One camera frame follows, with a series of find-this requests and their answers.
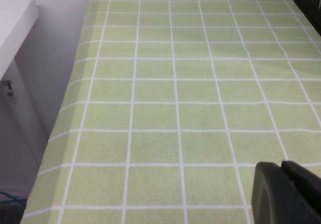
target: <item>white wall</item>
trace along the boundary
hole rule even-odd
[[[28,196],[38,167],[12,112],[0,97],[0,190]]]
[[[39,19],[16,56],[47,137],[72,70],[86,2],[36,0]]]

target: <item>green checkered tablecloth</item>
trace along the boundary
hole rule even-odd
[[[321,175],[320,118],[292,0],[89,0],[23,223],[251,223],[257,162]]]

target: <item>white grid line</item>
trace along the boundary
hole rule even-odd
[[[48,141],[53,141],[56,138],[59,138],[63,135],[77,132],[79,129],[72,129],[65,132],[62,132],[58,135],[51,137]],[[149,132],[149,133],[174,133],[178,130],[166,130],[166,129],[150,129],[150,130],[132,130],[133,133],[142,133],[142,132]],[[310,132],[310,133],[321,133],[321,130],[308,130],[308,129],[281,129],[281,130],[229,130],[230,133],[286,133],[286,132]],[[102,133],[129,133],[129,130],[108,130],[108,129],[83,129],[82,132],[102,132]],[[186,133],[204,133],[204,132],[223,132],[225,133],[226,130],[217,130],[217,129],[208,129],[208,130],[192,130],[192,129],[181,129],[181,132]]]
[[[89,17],[91,15],[97,15],[97,14],[104,14],[106,12],[93,12],[93,13],[87,13],[84,18]],[[137,12],[110,12],[111,14],[125,14],[125,15],[137,15]],[[141,15],[158,15],[158,14],[162,14],[162,15],[169,15],[168,12],[166,13],[162,13],[162,12],[157,12],[157,13],[152,13],[152,12],[148,12],[148,13],[140,13]],[[262,15],[262,13],[234,13],[236,15]],[[186,13],[186,12],[175,12],[172,15],[200,15],[200,13]],[[203,15],[231,15],[231,12],[228,13],[203,13]],[[266,13],[266,15],[268,16],[292,16],[292,13]]]
[[[30,213],[24,214],[24,218],[39,215],[52,210],[60,210],[61,206],[52,206],[50,208],[46,208],[43,210],[38,210]],[[76,210],[122,210],[123,207],[121,205],[114,206],[101,206],[101,205],[66,205],[65,209],[76,209]],[[187,209],[252,209],[252,206],[247,205],[187,205]],[[157,210],[157,209],[184,209],[182,205],[128,205],[126,206],[126,210]]]
[[[88,26],[88,27],[83,27],[81,30],[87,30],[90,28],[95,28],[95,27],[104,27],[103,25],[93,25],[93,26]],[[113,25],[109,25],[109,28],[135,28],[135,26],[113,26]],[[164,26],[139,26],[140,28],[170,28],[170,27],[164,27]],[[181,26],[181,27],[173,27],[174,28],[199,28],[202,29],[203,27],[196,27],[196,26]],[[220,26],[206,26],[206,28],[233,28],[236,29],[236,27],[230,26],[230,27],[220,27]],[[256,27],[256,26],[239,26],[239,28],[259,28],[259,29],[270,29],[269,27]],[[273,27],[275,29],[301,29],[302,27]],[[303,26],[303,28],[305,29],[314,29],[313,27],[305,27]]]
[[[107,24],[109,7],[110,7],[110,4],[108,4],[108,8],[107,8],[107,13],[106,13],[106,17],[105,17],[105,25]],[[96,56],[96,59],[95,59],[95,66],[94,66],[93,73],[92,73],[92,80],[90,82],[90,86],[89,86],[89,90],[88,90],[88,94],[87,94],[87,101],[86,101],[84,112],[83,112],[82,119],[81,119],[80,130],[79,130],[79,133],[78,133],[78,137],[77,137],[77,141],[76,141],[76,145],[75,145],[75,149],[74,149],[74,154],[73,154],[73,158],[72,158],[72,164],[75,164],[76,158],[77,158],[77,152],[78,152],[79,143],[80,143],[80,139],[81,139],[81,133],[82,133],[82,129],[83,129],[84,123],[85,123],[85,118],[86,118],[86,113],[87,113],[87,109],[88,109],[88,105],[89,105],[91,90],[92,90],[92,87],[93,87],[93,84],[94,84],[94,77],[95,77],[95,73],[96,73],[96,69],[97,69],[97,65],[98,65],[98,56],[100,54],[100,49],[101,49],[101,45],[102,45],[102,40],[104,38],[105,29],[106,29],[106,26],[103,28],[102,33],[101,33],[101,42],[99,43],[97,56]],[[69,174],[68,174],[66,187],[65,187],[64,196],[63,196],[62,207],[61,207],[61,210],[60,210],[60,213],[59,213],[58,224],[61,223],[62,217],[63,217],[63,214],[64,214],[64,207],[66,205],[66,201],[67,201],[67,197],[68,197],[68,191],[69,191],[69,187],[70,187],[70,182],[71,182],[73,170],[74,170],[74,165],[71,165],[70,170],[69,170]]]
[[[68,84],[67,88],[84,80],[91,80],[89,77],[77,79]],[[132,78],[112,78],[112,77],[96,77],[94,80],[100,81],[132,81]],[[220,82],[241,82],[241,81],[256,81],[255,78],[178,78],[177,81],[220,81]],[[259,81],[276,81],[276,82],[290,82],[298,81],[297,78],[259,78]],[[321,78],[299,78],[301,81],[321,81]],[[174,81],[173,78],[136,78],[136,81]]]
[[[265,20],[267,21],[268,26],[271,27],[270,22],[268,21],[266,15],[264,14],[264,12],[263,12],[263,10],[262,10],[261,4],[259,3],[258,0],[256,0],[256,1],[257,1],[258,5],[259,5],[259,8],[260,8],[261,12],[263,13],[263,16],[264,16]],[[309,96],[308,96],[308,94],[307,94],[307,92],[306,92],[306,90],[305,90],[302,82],[300,81],[299,76],[298,76],[296,70],[293,68],[293,66],[292,66],[292,64],[291,64],[291,61],[290,61],[289,58],[288,58],[288,54],[287,54],[286,50],[282,47],[282,45],[281,45],[281,43],[279,42],[279,39],[278,39],[276,33],[274,32],[274,30],[273,30],[272,28],[271,28],[271,31],[272,31],[272,33],[273,33],[273,35],[274,35],[274,37],[275,37],[275,39],[276,39],[279,47],[280,47],[280,48],[282,49],[282,51],[284,52],[284,54],[285,54],[285,56],[286,56],[286,58],[287,58],[287,62],[288,62],[288,64],[289,64],[291,70],[293,71],[293,73],[294,73],[294,75],[295,75],[295,77],[296,77],[296,79],[297,79],[297,81],[298,81],[298,83],[299,83],[299,85],[300,85],[300,87],[301,87],[301,89],[302,89],[302,91],[303,91],[303,93],[304,93],[307,101],[309,102],[309,105],[310,105],[310,107],[311,107],[311,109],[312,109],[312,111],[313,111],[313,113],[314,113],[314,116],[315,116],[318,124],[321,126],[321,120],[320,120],[320,118],[319,118],[319,116],[318,116],[318,114],[317,114],[314,106],[312,105],[311,100],[310,100],[310,98],[309,98]]]
[[[74,103],[71,103],[65,107],[62,107],[59,110],[59,113],[68,109],[69,107],[72,107],[74,105],[77,104],[81,104],[81,103],[86,103],[86,101],[77,101]],[[119,101],[119,102],[115,102],[115,101],[89,101],[89,103],[91,104],[132,104],[132,102],[127,102],[127,101]],[[256,101],[256,102],[246,102],[246,101],[240,101],[240,102],[198,102],[198,101],[178,101],[178,104],[202,104],[202,105],[219,105],[219,104],[223,104],[223,105],[240,105],[240,104],[251,104],[251,105],[256,105],[256,104],[267,104],[267,103],[276,103],[276,104],[291,104],[291,105],[311,105],[311,104],[315,104],[315,105],[321,105],[321,102],[287,102],[287,101],[273,101],[273,100],[268,100],[268,101]],[[133,102],[133,104],[171,104],[174,105],[176,104],[176,102],[160,102],[160,101],[150,101],[150,102],[139,102],[139,101],[135,101]]]
[[[177,136],[179,144],[179,158],[180,158],[180,174],[181,174],[181,188],[182,188],[182,201],[184,207],[184,223],[188,224],[188,213],[187,213],[187,199],[185,189],[185,176],[184,176],[184,159],[182,151],[182,136],[181,136],[181,120],[180,120],[180,108],[179,108],[179,97],[177,90],[177,76],[176,76],[176,62],[175,62],[175,50],[174,50],[174,36],[173,36],[173,22],[171,12],[171,0],[169,2],[169,15],[170,15],[170,29],[171,29],[171,46],[172,46],[172,61],[173,61],[173,75],[174,75],[174,92],[175,92],[175,105],[176,105],[176,121],[177,121]]]
[[[201,3],[200,3],[199,0],[198,0],[198,2],[199,2],[200,11],[202,13]],[[217,75],[216,75],[216,72],[215,72],[214,61],[213,61],[212,50],[211,50],[211,47],[210,47],[210,44],[209,44],[209,40],[208,40],[208,35],[207,35],[206,27],[205,27],[205,21],[204,21],[203,14],[201,14],[201,18],[202,18],[202,24],[203,24],[203,28],[204,28],[205,38],[206,38],[206,41],[207,41],[208,51],[209,51],[209,54],[210,54],[210,57],[211,57],[211,65],[212,65],[212,70],[213,70],[213,76],[214,76],[215,79],[217,79]],[[244,193],[243,186],[242,186],[242,181],[241,181],[241,175],[240,175],[240,172],[239,172],[239,168],[237,166],[237,159],[236,159],[236,155],[235,155],[235,151],[234,151],[234,147],[233,147],[233,143],[232,143],[232,139],[231,139],[231,134],[230,134],[230,131],[229,131],[229,126],[228,126],[225,110],[224,110],[224,105],[223,105],[223,101],[222,101],[222,97],[221,97],[219,83],[218,83],[217,80],[216,80],[216,91],[217,91],[217,95],[219,97],[219,102],[221,103],[220,106],[221,106],[221,111],[222,111],[222,115],[223,115],[224,126],[225,126],[225,129],[226,129],[226,134],[227,134],[227,138],[228,138],[228,141],[229,141],[229,147],[230,147],[231,154],[232,154],[232,159],[233,159],[233,163],[234,163],[234,169],[235,169],[235,174],[236,174],[236,179],[237,179],[239,191],[240,191],[240,194],[241,194],[243,206],[245,206],[246,205],[245,193]],[[249,210],[244,208],[244,211],[245,211],[245,216],[246,216],[247,223],[251,224]]]
[[[232,11],[232,16],[233,16],[233,20],[234,20],[234,22],[235,22],[235,25],[238,26],[233,11]],[[241,34],[240,29],[238,28],[237,31],[238,31],[238,33],[239,33],[239,35],[240,35],[240,38],[241,38],[242,42],[243,42],[243,47],[244,47],[245,50],[246,50],[247,56],[250,58],[250,52],[249,52],[248,49],[246,48],[246,45],[245,45],[245,42],[244,42],[244,39],[243,39],[243,36],[242,36],[242,34]],[[270,108],[270,105],[269,105],[269,103],[268,103],[267,97],[266,97],[266,95],[265,95],[265,93],[264,93],[264,90],[263,90],[263,88],[262,88],[262,85],[261,85],[260,81],[258,80],[258,76],[257,76],[257,73],[256,73],[256,71],[255,71],[255,68],[254,68],[254,65],[253,65],[253,63],[252,63],[251,58],[250,58],[249,62],[250,62],[250,65],[251,65],[251,68],[252,68],[254,77],[255,77],[255,79],[256,79],[256,81],[257,81],[257,84],[258,84],[258,86],[259,86],[259,89],[260,89],[260,91],[261,91],[261,94],[262,94],[262,96],[263,96],[263,98],[264,98],[267,111],[268,111],[268,113],[269,113],[270,119],[271,119],[272,124],[273,124],[273,128],[276,130],[276,135],[277,135],[277,138],[278,138],[278,140],[279,140],[279,143],[280,143],[282,152],[283,152],[283,154],[284,154],[285,159],[288,160],[288,155],[287,155],[286,149],[285,149],[285,147],[284,147],[283,140],[282,140],[281,135],[280,135],[280,133],[279,133],[279,131],[278,131],[278,128],[277,128],[276,122],[275,122],[275,120],[274,120],[273,113],[272,113],[272,111],[271,111],[271,108]]]
[[[99,43],[100,40],[91,40],[91,41],[85,41],[79,44],[79,46],[90,44],[90,43]],[[103,43],[162,43],[162,44],[170,44],[169,41],[111,41],[111,40],[103,40]],[[206,42],[184,42],[184,41],[174,41],[175,44],[206,44]],[[209,41],[210,44],[242,44],[241,41],[239,42],[223,42],[223,41]],[[261,44],[276,44],[276,41],[245,41],[244,43],[261,43]],[[311,41],[308,42],[280,42],[281,44],[311,44]]]
[[[40,171],[37,176],[43,175],[53,170],[57,170],[64,167],[70,167],[72,164],[61,164],[49,169]],[[126,167],[127,163],[75,163],[74,166],[86,166],[86,167]],[[234,163],[224,163],[224,164],[216,164],[216,163],[202,163],[202,164],[191,164],[191,163],[183,163],[184,167],[234,167]],[[256,164],[252,163],[237,163],[238,167],[255,167]],[[321,162],[317,163],[303,163],[301,164],[303,167],[313,167],[313,166],[321,166]],[[129,167],[181,167],[180,163],[130,163]]]
[[[84,58],[78,61],[75,61],[75,64],[78,64],[80,62],[83,61],[87,61],[87,60],[95,60],[95,57],[88,57],[88,58]],[[99,57],[99,60],[134,60],[133,57]],[[264,57],[256,57],[256,58],[248,58],[248,57],[213,57],[213,58],[208,58],[208,57],[203,57],[203,58],[193,58],[193,57],[189,57],[189,58],[175,58],[175,60],[188,60],[188,61],[192,61],[192,60],[266,60],[266,61],[273,61],[273,60],[287,60],[287,58],[282,58],[282,57],[269,57],[269,58],[264,58]],[[153,58],[153,57],[137,57],[137,60],[150,60],[150,61],[157,61],[157,60],[172,60],[172,58],[169,57],[163,57],[163,58]],[[321,58],[289,58],[290,61],[321,61]]]
[[[135,78],[137,69],[137,53],[138,53],[138,38],[139,38],[139,19],[140,19],[140,2],[138,1],[138,17],[137,17],[137,28],[136,28],[136,44],[135,44],[135,60],[133,70],[133,81],[131,89],[131,103],[130,103],[130,117],[129,117],[129,134],[127,144],[127,157],[126,157],[126,171],[125,171],[125,184],[123,193],[123,209],[121,215],[121,223],[125,224],[126,219],[126,206],[127,206],[127,193],[128,193],[128,179],[129,179],[129,164],[130,164],[130,149],[131,149],[131,136],[132,136],[132,123],[134,115],[134,98],[135,98]]]

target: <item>table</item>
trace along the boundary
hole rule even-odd
[[[14,57],[38,16],[34,0],[0,0],[0,97],[13,112],[37,166],[47,140]]]

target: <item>blue cable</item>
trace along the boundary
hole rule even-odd
[[[3,191],[0,191],[0,194],[5,195],[6,197],[9,197],[12,200],[4,200],[4,201],[0,201],[0,204],[8,204],[8,203],[14,203],[14,202],[18,202],[21,205],[26,205],[27,199],[17,199],[12,195],[9,195],[8,193],[5,193]]]

